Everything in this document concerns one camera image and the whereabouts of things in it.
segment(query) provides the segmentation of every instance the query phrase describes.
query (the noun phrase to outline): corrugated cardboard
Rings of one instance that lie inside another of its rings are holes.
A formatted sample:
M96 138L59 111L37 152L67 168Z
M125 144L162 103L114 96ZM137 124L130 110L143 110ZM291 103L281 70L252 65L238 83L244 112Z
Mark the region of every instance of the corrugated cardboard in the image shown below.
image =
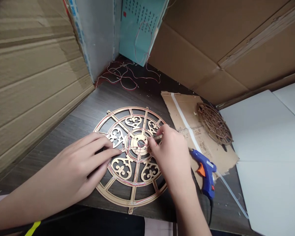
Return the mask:
M295 0L177 1L149 62L216 105L253 93L295 71Z
M243 96L241 97L238 97L238 98L235 98L233 100L230 100L226 103L223 103L223 104L220 104L218 106L219 109L223 109L223 108L226 108L226 107L229 107L237 102L240 102L242 100L245 100L246 98L249 98L249 97L252 97L253 95L256 95L258 93L261 93L263 91L266 91L266 90L270 90L271 92L273 91L276 91L284 86L288 86L290 84L293 84L295 83L295 72L290 74L290 75L287 75L287 76L284 76L283 78L279 79L278 81L276 82L273 82L269 85L266 85L266 86L263 86L257 90L254 90L252 92L248 92L246 94L244 94Z
M185 136L190 148L195 148L189 131L185 127L171 97L171 93L162 91L161 95L170 113L170 117L174 123L175 129ZM217 144L209 136L202 123L199 121L199 117L197 115L197 103L202 102L201 98L199 96L183 95L179 93L175 93L174 96L185 119L193 130L193 134L199 147L201 148L202 153L216 165L217 170L221 174L227 173L230 168L235 166L239 158L230 146L227 146L227 152L225 152L222 146ZM198 185L200 188L202 188L202 177L196 172L199 169L199 163L197 163L191 156L190 162Z
M0 177L93 89L62 1L0 1Z
M214 104L249 92L227 72L216 69L216 63L165 22L155 40L149 63ZM212 93L215 86L219 87L219 92Z
M218 62L288 0L177 1L166 24Z

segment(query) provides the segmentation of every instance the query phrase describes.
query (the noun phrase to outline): yellow fabric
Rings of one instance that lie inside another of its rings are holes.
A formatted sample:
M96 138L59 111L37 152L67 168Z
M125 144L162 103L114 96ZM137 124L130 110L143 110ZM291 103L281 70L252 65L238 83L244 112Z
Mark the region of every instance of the yellow fabric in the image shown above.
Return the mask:
M37 221L33 224L32 228L29 229L29 231L27 231L27 233L25 234L25 236L32 236L34 231L37 229L37 227L40 225L41 221Z

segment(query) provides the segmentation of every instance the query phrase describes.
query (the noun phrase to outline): teal box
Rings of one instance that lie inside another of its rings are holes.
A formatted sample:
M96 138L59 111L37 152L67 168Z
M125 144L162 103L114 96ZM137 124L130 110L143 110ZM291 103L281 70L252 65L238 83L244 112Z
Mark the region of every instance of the teal box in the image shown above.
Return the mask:
M119 53L144 66L168 0L123 0Z

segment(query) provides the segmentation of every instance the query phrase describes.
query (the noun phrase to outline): blue glue gun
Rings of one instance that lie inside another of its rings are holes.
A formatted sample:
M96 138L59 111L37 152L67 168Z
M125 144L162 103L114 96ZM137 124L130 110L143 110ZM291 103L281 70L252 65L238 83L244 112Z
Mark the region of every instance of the blue glue gun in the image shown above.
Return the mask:
M215 196L212 173L216 172L216 165L195 149L189 148L189 152L193 159L200 164L197 172L203 177L202 192L209 200L212 200Z

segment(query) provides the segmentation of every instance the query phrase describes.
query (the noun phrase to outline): orange trigger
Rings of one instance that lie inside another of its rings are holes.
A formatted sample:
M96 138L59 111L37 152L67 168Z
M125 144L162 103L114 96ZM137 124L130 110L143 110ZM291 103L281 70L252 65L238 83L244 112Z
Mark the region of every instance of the orange trigger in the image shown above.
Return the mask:
M204 171L204 168L203 168L202 163L200 163L200 168L197 170L197 172L198 172L200 175L202 175L203 177L206 176L206 173L205 173L205 171Z

